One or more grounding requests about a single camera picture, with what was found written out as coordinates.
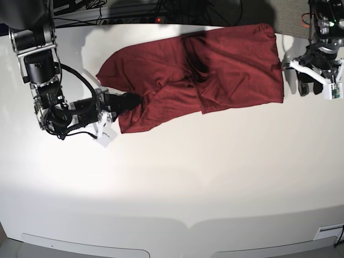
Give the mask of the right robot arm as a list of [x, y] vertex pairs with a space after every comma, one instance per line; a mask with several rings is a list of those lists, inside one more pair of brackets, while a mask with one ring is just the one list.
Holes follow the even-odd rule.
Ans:
[[[40, 128], [61, 140], [96, 126], [98, 140], [106, 123], [141, 104], [133, 93], [111, 94], [95, 89], [79, 72], [61, 63], [57, 52], [52, 1], [1, 1], [1, 23], [9, 28], [23, 83], [30, 85]], [[62, 92], [62, 73], [76, 76], [91, 97], [68, 103]]]

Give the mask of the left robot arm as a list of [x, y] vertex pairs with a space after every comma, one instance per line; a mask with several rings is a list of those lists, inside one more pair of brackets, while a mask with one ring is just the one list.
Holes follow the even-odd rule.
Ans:
[[296, 73], [296, 86], [301, 96], [310, 92], [324, 99], [343, 99], [343, 1], [309, 1], [309, 45], [303, 55], [283, 65]]

